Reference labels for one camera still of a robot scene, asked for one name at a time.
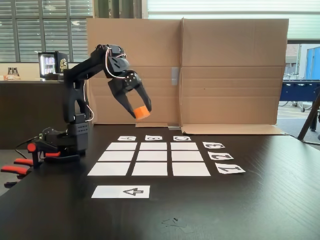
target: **orange cube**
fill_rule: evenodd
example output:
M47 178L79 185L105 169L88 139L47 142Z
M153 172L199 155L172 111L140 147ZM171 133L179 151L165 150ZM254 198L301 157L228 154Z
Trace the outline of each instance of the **orange cube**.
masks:
M149 117L150 115L146 106L137 107L133 112L137 121Z

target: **black table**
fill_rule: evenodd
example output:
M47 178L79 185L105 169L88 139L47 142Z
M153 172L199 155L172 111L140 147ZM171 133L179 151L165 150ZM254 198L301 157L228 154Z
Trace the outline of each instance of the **black table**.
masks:
M44 163L0 197L1 240L319 240L320 152L287 135L191 136L211 176L87 176L119 136L180 131L96 125L81 162ZM220 174L204 142L218 142L245 173ZM129 168L133 170L135 158ZM168 169L172 160L168 158ZM98 185L150 185L145 199L93 199ZM168 218L193 230L161 234Z

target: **cardboard box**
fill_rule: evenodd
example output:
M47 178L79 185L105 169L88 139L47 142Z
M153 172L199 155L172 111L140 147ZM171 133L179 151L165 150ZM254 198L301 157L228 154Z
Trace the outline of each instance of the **cardboard box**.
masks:
M179 123L188 134L281 134L273 127L287 19L88 19L88 50L124 48L152 102L138 127ZM104 73L88 81L97 124L134 124ZM133 108L143 105L131 91Z
M87 20L89 53L99 44L119 45L125 50L131 68L142 79L143 86L151 98L152 113L141 123L164 126L167 123L178 122L181 29L180 20ZM114 99L107 82L103 72L88 81L89 102L94 108L95 123L135 124L136 120ZM143 106L135 90L127 96L133 108Z

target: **clamp handle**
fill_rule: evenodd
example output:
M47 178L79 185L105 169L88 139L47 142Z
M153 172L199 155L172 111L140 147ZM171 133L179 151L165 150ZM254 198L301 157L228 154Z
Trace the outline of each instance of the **clamp handle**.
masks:
M32 159L25 159L25 158L17 158L14 162L14 164L20 164L25 165L28 167L32 167L34 165L34 162Z
M28 174L28 169L20 166L3 166L1 168L1 172L3 173L11 173L11 174L18 174L18 175L27 175Z

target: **table leg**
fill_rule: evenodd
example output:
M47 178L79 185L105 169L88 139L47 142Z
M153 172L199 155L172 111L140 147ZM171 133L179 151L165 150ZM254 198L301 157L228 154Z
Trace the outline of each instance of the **table leg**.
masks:
M314 116L314 118L312 119L311 125L310 125L310 131L311 132L315 132L317 129L317 121L318 121L318 114Z

